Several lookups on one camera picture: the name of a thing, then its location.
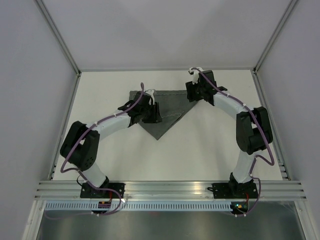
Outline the grey cloth napkin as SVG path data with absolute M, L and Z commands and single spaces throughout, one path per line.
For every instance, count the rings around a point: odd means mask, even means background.
M 179 120 L 181 120 L 196 104 L 189 102 L 186 90 L 157 90 L 154 92 L 155 101 L 159 103 L 160 123 L 143 123 L 139 125 L 156 140 L 159 140 Z

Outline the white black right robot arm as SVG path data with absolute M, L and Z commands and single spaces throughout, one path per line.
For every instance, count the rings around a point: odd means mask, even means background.
M 227 183 L 214 183 L 208 190 L 215 199 L 257 199 L 258 179 L 253 177 L 257 158 L 275 164 L 270 144 L 273 141 L 268 111 L 265 107 L 249 107 L 232 96 L 227 88 L 218 86 L 211 70 L 192 67 L 192 81 L 185 84 L 190 102 L 206 101 L 235 120 L 235 139 L 240 149 L 236 167 Z

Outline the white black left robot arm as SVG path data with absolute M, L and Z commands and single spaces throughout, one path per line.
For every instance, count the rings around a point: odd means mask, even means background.
M 77 171 L 98 198 L 109 193 L 109 179 L 96 163 L 100 142 L 117 131 L 140 122 L 157 124 L 162 122 L 155 91 L 139 91 L 133 100 L 120 106 L 112 115 L 94 123 L 74 122 L 60 148 L 64 158 L 60 172 Z

